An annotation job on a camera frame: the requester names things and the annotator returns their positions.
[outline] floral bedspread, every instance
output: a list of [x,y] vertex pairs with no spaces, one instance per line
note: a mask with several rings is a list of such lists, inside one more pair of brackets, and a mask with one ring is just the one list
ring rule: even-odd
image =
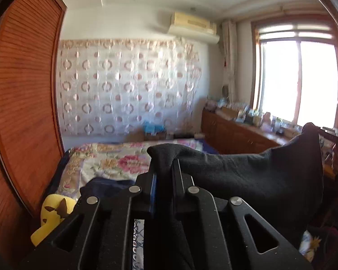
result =
[[161,143],[182,144],[198,151],[203,150],[203,145],[194,139],[84,144],[71,150],[70,160],[64,169],[56,193],[78,200],[79,189],[92,178],[135,181],[139,174],[149,169],[148,147]]

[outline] yellowed air conditioner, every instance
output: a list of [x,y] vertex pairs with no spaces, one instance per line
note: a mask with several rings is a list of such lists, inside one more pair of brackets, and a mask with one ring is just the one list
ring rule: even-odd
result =
[[206,19],[175,12],[171,16],[168,34],[206,43],[218,43],[217,25]]

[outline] window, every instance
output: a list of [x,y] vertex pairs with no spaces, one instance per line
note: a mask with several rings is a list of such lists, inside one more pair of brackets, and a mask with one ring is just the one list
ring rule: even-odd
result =
[[257,28],[253,107],[300,126],[332,128],[338,100],[334,39],[325,23]]

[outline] wall hanging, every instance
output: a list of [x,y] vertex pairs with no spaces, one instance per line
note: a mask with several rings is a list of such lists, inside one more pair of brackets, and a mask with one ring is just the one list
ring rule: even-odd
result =
[[63,40],[57,60],[63,135],[122,135],[143,122],[192,128],[201,76],[192,44],[176,40]]

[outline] wooden wardrobe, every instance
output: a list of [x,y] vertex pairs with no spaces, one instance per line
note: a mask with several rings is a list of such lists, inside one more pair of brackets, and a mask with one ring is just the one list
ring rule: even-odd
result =
[[15,265],[63,155],[55,99],[62,0],[15,0],[0,19],[0,253]]

